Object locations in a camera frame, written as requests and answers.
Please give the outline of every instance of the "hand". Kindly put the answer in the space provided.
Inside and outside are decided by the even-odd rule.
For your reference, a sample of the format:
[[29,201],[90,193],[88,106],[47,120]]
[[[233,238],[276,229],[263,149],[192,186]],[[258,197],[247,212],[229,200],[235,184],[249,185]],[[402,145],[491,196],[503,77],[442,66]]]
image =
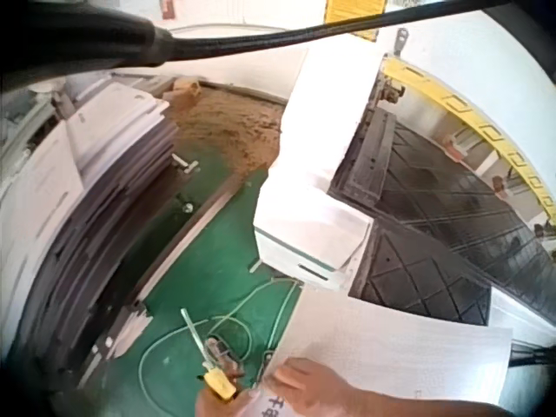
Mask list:
[[359,391],[329,367],[309,359],[289,358],[265,386],[306,417],[347,417],[357,407]]
[[[228,375],[234,383],[239,376],[241,375]],[[240,392],[235,399],[225,402],[212,389],[205,387],[197,395],[195,417],[239,417],[258,396],[258,391],[246,390]]]

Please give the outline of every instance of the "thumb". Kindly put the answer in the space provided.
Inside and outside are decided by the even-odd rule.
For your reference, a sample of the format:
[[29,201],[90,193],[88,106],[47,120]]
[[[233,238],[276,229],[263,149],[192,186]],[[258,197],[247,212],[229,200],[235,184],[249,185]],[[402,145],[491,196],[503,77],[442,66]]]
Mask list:
[[230,406],[234,409],[234,412],[237,415],[241,415],[241,413],[253,404],[257,398],[261,395],[261,391],[258,389],[248,389],[245,391],[241,391],[240,394],[232,401]]

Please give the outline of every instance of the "person's left hand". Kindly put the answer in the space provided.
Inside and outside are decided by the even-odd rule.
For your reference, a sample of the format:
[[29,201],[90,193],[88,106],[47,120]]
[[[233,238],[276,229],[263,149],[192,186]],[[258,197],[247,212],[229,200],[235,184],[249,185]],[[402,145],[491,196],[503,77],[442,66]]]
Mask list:
[[[229,375],[235,383],[239,374]],[[235,399],[225,402],[212,389],[204,387],[197,395],[195,417],[239,417],[259,396],[259,391],[241,391]]]

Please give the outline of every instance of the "yellow knife handle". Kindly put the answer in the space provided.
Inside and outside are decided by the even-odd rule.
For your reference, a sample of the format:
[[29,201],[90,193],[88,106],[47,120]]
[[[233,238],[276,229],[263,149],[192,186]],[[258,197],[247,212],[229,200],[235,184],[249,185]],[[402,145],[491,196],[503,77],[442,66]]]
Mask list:
[[218,367],[213,367],[204,376],[207,385],[220,398],[225,401],[231,400],[237,392],[237,387],[228,379],[224,371]]

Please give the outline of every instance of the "green cable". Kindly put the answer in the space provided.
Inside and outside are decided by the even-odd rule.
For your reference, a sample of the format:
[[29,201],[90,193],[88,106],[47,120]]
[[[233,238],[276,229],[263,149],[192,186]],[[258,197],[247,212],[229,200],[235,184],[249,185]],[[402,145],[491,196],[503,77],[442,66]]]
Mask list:
[[[197,321],[196,323],[194,323],[195,327],[197,326],[201,326],[203,324],[206,324],[210,321],[218,321],[209,331],[208,334],[213,334],[217,328],[219,328],[225,321],[232,321],[236,324],[238,324],[239,326],[241,326],[243,328],[243,330],[245,330],[245,333],[248,336],[248,346],[246,348],[245,353],[242,355],[242,357],[240,358],[241,361],[245,361],[250,355],[251,355],[251,349],[253,347],[253,336],[251,334],[251,332],[249,331],[249,327],[243,323],[242,321],[236,319],[235,317],[232,317],[233,314],[237,313],[249,300],[251,300],[251,298],[253,298],[253,296],[255,296],[255,294],[257,294],[259,291],[261,291],[262,289],[269,287],[271,285],[274,285],[276,283],[280,283],[280,282],[288,282],[291,281],[294,283],[294,285],[291,287],[291,289],[289,290],[288,294],[286,295],[286,298],[284,299],[284,302],[281,305],[280,311],[278,312],[278,315],[276,316],[276,320],[275,320],[275,324],[274,327],[272,329],[271,332],[271,337],[268,341],[268,344],[270,345],[270,342],[274,341],[274,337],[275,337],[275,333],[276,333],[276,329],[278,328],[278,323],[280,322],[281,316],[283,315],[283,312],[286,308],[286,305],[288,304],[289,298],[291,297],[292,293],[294,292],[294,289],[299,285],[297,280],[294,280],[293,278],[277,278],[277,279],[273,279],[270,282],[266,282],[262,285],[260,285],[259,287],[256,287],[255,289],[253,289],[253,291],[251,291],[251,293],[249,293],[237,306],[235,306],[234,309],[232,309],[232,311],[230,311],[228,314],[226,315],[216,315],[214,317],[211,317],[210,319],[203,319],[200,321]],[[177,328],[176,330],[172,330],[171,332],[169,332],[168,334],[165,334],[164,336],[160,337],[159,339],[157,339],[156,341],[154,341],[149,347],[147,347],[147,349],[142,353],[141,355],[141,359],[139,360],[139,367],[137,368],[137,376],[139,379],[139,387],[141,388],[141,391],[143,393],[143,395],[145,396],[145,398],[147,399],[147,402],[159,413],[165,414],[169,417],[176,417],[174,414],[172,414],[170,411],[164,409],[163,407],[161,407],[160,405],[158,405],[155,401],[154,398],[152,398],[152,396],[149,394],[149,391],[147,390],[146,386],[145,386],[145,381],[143,379],[143,367],[144,367],[144,363],[145,360],[147,359],[147,356],[153,351],[155,350],[155,348],[157,348],[158,346],[160,346],[163,342],[167,341],[169,338],[184,332],[186,330],[188,330],[188,326],[183,326],[181,328]]]

